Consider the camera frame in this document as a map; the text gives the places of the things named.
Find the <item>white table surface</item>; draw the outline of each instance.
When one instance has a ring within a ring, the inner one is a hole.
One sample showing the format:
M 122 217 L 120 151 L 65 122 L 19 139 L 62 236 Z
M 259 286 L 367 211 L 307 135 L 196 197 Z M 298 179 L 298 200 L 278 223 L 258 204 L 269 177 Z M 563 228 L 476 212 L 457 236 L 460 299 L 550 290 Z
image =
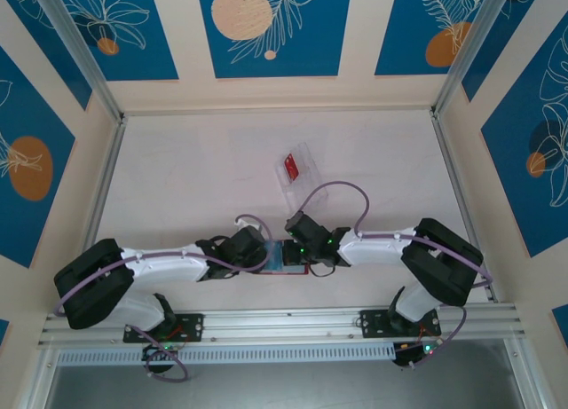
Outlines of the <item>white table surface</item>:
M 242 213 L 286 238 L 288 207 L 274 164 L 306 142 L 324 181 L 363 187 L 371 210 L 362 230 L 388 231 L 436 218 L 466 236 L 426 111 L 133 116 L 122 142 L 98 239 L 123 248 L 177 248 L 236 232 Z M 349 187 L 328 188 L 325 209 L 308 211 L 329 230 L 353 226 L 363 209 Z M 315 266 L 319 273 L 328 271 Z M 338 268 L 325 279 L 242 273 L 150 289 L 174 310 L 349 307 L 389 304 L 414 281 L 404 265 Z M 470 302 L 486 301 L 483 289 Z

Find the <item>black mounting plate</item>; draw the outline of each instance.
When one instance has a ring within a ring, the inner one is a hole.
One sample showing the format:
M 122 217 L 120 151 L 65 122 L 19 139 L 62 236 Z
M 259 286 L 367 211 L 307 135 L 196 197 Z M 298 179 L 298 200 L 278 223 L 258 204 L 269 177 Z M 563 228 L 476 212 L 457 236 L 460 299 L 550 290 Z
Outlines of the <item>black mounting plate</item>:
M 412 324 L 404 333 L 395 330 L 389 321 L 388 310 L 363 310 L 359 312 L 359 322 L 357 326 L 363 331 L 363 338 L 398 338 L 420 336 L 420 325 L 435 336 L 442 334 L 438 314 L 435 310 L 429 311 L 418 323 Z
M 172 336 L 167 339 L 158 340 L 160 342 L 201 342 L 203 333 L 203 320 L 205 316 L 202 314 L 177 314 L 176 328 Z M 148 340 L 129 327 L 124 328 L 122 341 L 126 343 L 148 343 Z

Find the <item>red card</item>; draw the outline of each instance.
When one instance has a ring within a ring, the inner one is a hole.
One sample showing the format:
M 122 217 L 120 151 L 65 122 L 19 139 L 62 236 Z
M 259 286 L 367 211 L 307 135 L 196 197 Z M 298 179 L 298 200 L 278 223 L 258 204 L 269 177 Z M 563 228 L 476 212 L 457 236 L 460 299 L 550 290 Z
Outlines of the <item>red card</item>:
M 300 175 L 298 167 L 296 166 L 296 161 L 294 161 L 294 156 L 292 156 L 292 153 L 286 157 L 286 160 L 284 161 L 284 168 L 286 168 L 286 172 L 288 173 L 290 183 L 296 180 Z

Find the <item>clear plastic box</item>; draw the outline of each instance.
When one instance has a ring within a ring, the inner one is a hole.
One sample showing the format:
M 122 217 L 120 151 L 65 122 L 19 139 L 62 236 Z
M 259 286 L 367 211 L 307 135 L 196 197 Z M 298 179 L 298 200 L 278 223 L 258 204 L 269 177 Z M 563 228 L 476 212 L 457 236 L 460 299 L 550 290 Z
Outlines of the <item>clear plastic box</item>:
M 323 184 L 318 167 L 313 161 L 308 145 L 305 143 L 293 147 L 278 159 L 276 175 L 290 209 L 290 214 L 297 212 L 312 190 Z M 327 189 L 323 188 L 313 195 L 305 208 L 322 208 L 326 204 Z

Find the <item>cable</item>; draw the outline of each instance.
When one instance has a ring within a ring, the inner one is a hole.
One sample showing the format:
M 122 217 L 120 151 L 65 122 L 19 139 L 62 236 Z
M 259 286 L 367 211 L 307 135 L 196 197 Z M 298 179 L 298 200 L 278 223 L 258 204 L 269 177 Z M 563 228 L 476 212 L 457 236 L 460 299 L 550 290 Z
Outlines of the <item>cable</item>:
M 465 320 L 468 317 L 468 312 L 465 310 L 464 307 L 460 307 L 461 310 L 463 311 L 463 315 L 461 316 L 461 320 L 460 323 L 458 324 L 458 326 L 452 331 L 452 333 L 450 333 L 447 338 L 445 340 L 443 340 L 443 342 L 437 346 L 437 348 L 434 350 L 434 352 L 432 354 L 430 354 L 429 356 L 426 356 L 425 358 L 423 358 L 422 360 L 417 361 L 416 363 L 412 364 L 413 369 L 419 365 L 422 365 L 423 363 L 427 362 L 428 360 L 431 360 L 434 356 L 436 356 L 436 354 L 438 354 L 438 352 L 442 349 L 444 349 L 444 347 L 450 342 L 452 341 L 452 339 L 460 332 L 460 330 L 463 328 L 463 325 L 465 324 Z M 411 345 L 408 346 L 404 349 L 397 349 L 395 350 L 396 352 L 399 351 L 404 351 L 404 350 L 410 350 L 410 349 L 415 349 L 416 347 L 422 346 L 422 344 L 415 344 L 415 345 Z
M 129 256 L 129 257 L 124 258 L 122 260 L 118 260 L 114 263 L 111 263 L 107 267 L 103 267 L 102 269 L 97 270 L 94 273 L 92 273 L 91 275 L 89 275 L 87 278 L 81 280 L 78 284 L 76 284 L 74 287 L 72 287 L 70 291 L 68 291 L 65 295 L 63 295 L 61 297 L 61 299 L 59 300 L 59 302 L 55 305 L 55 308 L 53 309 L 53 314 L 55 316 L 59 317 L 59 318 L 64 318 L 65 313 L 63 311 L 61 311 L 61 308 L 63 307 L 63 304 L 65 304 L 67 301 L 69 301 L 69 299 L 71 299 L 77 292 L 79 292 L 85 286 L 90 284 L 96 278 L 99 278 L 100 276 L 107 274 L 108 272 L 116 269 L 117 267 L 120 267 L 120 266 L 125 265 L 127 263 L 132 263 L 133 261 L 147 260 L 149 258 L 162 258 L 162 257 L 165 257 L 165 256 L 192 256 L 192 257 L 195 257 L 195 258 L 200 258 L 200 259 L 203 259 L 203 260 L 212 261 L 213 263 L 217 263 L 217 264 L 222 265 L 223 267 L 226 267 L 227 269 L 231 269 L 233 271 L 256 271 L 256 270 L 258 270 L 263 265 L 265 265 L 268 262 L 268 260 L 270 260 L 270 258 L 272 256 L 272 252 L 274 251 L 274 241 L 272 240 L 272 233 L 263 220 L 261 220 L 257 216 L 253 216 L 251 214 L 242 214 L 240 216 L 237 216 L 237 218 L 235 219 L 235 222 L 239 221 L 244 216 L 247 216 L 248 218 L 252 218 L 253 220 L 257 221 L 259 224 L 261 224 L 266 230 L 266 234 L 268 235 L 268 240 L 271 242 L 271 246 L 270 246 L 270 249 L 268 250 L 268 252 L 266 253 L 266 257 L 259 264 L 254 265 L 252 267 L 239 267 L 237 265 L 232 265 L 232 264 L 226 263 L 225 261 L 219 260 L 219 259 L 217 259 L 213 256 L 206 256 L 204 254 L 197 254 L 197 253 L 193 253 L 193 252 L 182 252 L 182 251 L 154 252 L 152 254 L 142 254 L 140 257 Z
M 326 278 L 327 276 L 331 276 L 332 274 L 335 273 L 335 266 L 333 266 L 332 270 L 326 274 L 316 274 L 311 264 L 307 264 L 307 266 L 310 273 L 313 274 L 316 278 Z
M 185 382 L 189 380 L 189 373 L 187 372 L 187 368 L 185 367 L 185 365 L 181 362 L 181 360 L 179 360 L 178 355 L 176 355 L 175 353 L 172 353 L 171 351 L 166 350 L 166 348 L 161 345 L 159 342 L 157 342 L 154 338 L 152 338 L 152 336 L 150 336 L 149 334 L 147 334 L 146 332 L 144 332 L 142 329 L 140 329 L 137 326 L 130 326 L 132 328 L 132 330 L 136 331 L 138 334 L 142 335 L 144 338 L 146 338 L 154 347 L 157 347 L 158 350 L 150 355 L 148 357 L 148 359 L 146 360 L 146 364 L 144 366 L 144 368 L 146 369 L 146 372 L 148 374 L 148 376 L 150 378 L 154 378 L 155 380 L 158 381 L 163 381 L 163 382 L 174 382 L 174 383 L 180 383 L 180 382 Z M 169 358 L 171 358 L 174 362 L 176 362 L 176 364 L 181 367 L 181 370 L 184 372 L 184 377 L 183 378 L 166 378 L 164 376 L 160 376 L 160 375 L 156 375 L 154 374 L 152 371 L 150 371 L 150 362 L 157 357 L 158 354 L 165 354 L 166 356 L 168 356 Z
M 304 207 L 308 204 L 308 202 L 310 201 L 310 199 L 313 197 L 314 194 L 319 192 L 324 187 L 328 187 L 330 185 L 348 185 L 349 187 L 353 187 L 355 190 L 357 190 L 359 193 L 361 193 L 361 195 L 363 195 L 363 198 L 365 199 L 365 209 L 363 210 L 363 214 L 361 214 L 361 216 L 355 222 L 355 225 L 353 225 L 353 231 L 355 232 L 355 234 L 357 236 L 360 236 L 361 239 L 396 239 L 396 240 L 403 239 L 403 240 L 413 240 L 413 241 L 416 241 L 416 242 L 420 242 L 420 243 L 423 243 L 425 245 L 430 246 L 431 248 L 437 249 L 440 252 L 447 254 L 448 256 L 451 256 L 456 261 L 459 261 L 460 263 L 467 265 L 470 269 L 476 271 L 481 276 L 483 276 L 485 281 L 479 282 L 479 283 L 475 284 L 473 287 L 484 287 L 484 286 L 490 285 L 493 282 L 493 277 L 491 276 L 489 271 L 487 271 L 483 267 L 476 265 L 475 263 L 472 263 L 470 260 L 468 260 L 464 256 L 461 256 L 460 254 L 453 251 L 452 249 L 447 248 L 443 245 L 440 245 L 440 244 L 438 244 L 438 243 L 436 243 L 432 240 L 424 239 L 420 236 L 413 236 L 413 235 L 410 235 L 410 234 L 395 234 L 395 233 L 363 234 L 363 233 L 361 233 L 359 231 L 359 226 L 361 225 L 361 223 L 363 222 L 363 220 L 367 216 L 367 213 L 369 212 L 370 200 L 369 200 L 367 193 L 363 189 L 361 189 L 358 185 L 355 185 L 355 184 L 350 183 L 348 181 L 336 180 L 336 181 L 329 181 L 327 183 L 324 183 L 323 185 L 319 185 L 308 195 L 308 197 L 305 199 L 304 203 L 298 209 L 298 211 L 301 211 L 302 209 L 304 209 Z

